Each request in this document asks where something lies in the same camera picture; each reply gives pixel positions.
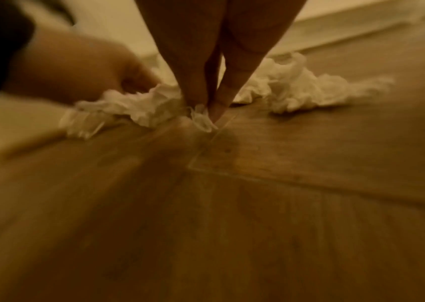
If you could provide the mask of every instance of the skin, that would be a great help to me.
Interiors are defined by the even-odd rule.
[[[217,121],[306,0],[136,0],[190,106]],[[217,88],[221,57],[226,72]]]
[[[37,27],[13,57],[3,90],[72,104],[95,101],[107,90],[147,92],[159,82],[121,44]]]

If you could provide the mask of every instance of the wood grain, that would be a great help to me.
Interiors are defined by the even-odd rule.
[[[0,162],[0,302],[425,301],[425,23],[308,54],[397,77],[291,116],[236,107]]]

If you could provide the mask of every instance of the crumpled paper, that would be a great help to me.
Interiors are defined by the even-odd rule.
[[[386,93],[394,83],[389,77],[356,83],[327,74],[316,77],[306,68],[306,62],[299,53],[290,53],[289,58],[282,62],[264,59],[233,103],[250,104],[263,99],[272,112],[283,114],[350,104]],[[104,127],[124,123],[120,116],[129,116],[133,122],[149,128],[156,128],[178,116],[189,116],[193,124],[204,132],[216,129],[208,117],[207,108],[203,105],[194,109],[187,107],[173,72],[161,56],[158,56],[157,66],[153,71],[163,83],[148,93],[123,95],[107,91],[100,101],[80,101],[65,114],[60,127],[66,129],[69,136],[88,139]],[[219,70],[220,79],[224,72],[223,63]]]

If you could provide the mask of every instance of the crumpled tissue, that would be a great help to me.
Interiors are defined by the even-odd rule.
[[[353,101],[385,93],[394,80],[379,77],[357,83],[349,83],[342,77],[327,74],[316,77],[306,68],[306,58],[299,53],[290,53],[287,60],[276,62],[266,58],[235,97],[233,103],[250,104],[256,99],[266,101],[268,108],[278,114],[316,107],[339,106]],[[153,71],[163,83],[148,93],[121,94],[107,91],[96,102],[80,101],[60,121],[60,127],[68,136],[88,139],[104,127],[111,127],[129,116],[140,126],[156,128],[178,116],[189,116],[193,124],[204,132],[216,126],[208,117],[203,105],[187,107],[173,72],[158,56],[157,68]],[[222,64],[221,79],[225,72]]]

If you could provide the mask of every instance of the person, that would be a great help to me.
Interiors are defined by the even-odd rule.
[[[37,26],[14,2],[0,0],[0,91],[72,104],[158,83],[121,44]]]
[[[4,1],[0,0],[0,89],[71,102],[94,100],[108,89],[145,91],[158,83],[124,47],[46,28],[34,30],[18,9]],[[186,102],[206,105],[213,122],[305,2],[136,0]],[[218,86],[222,57],[226,72]]]

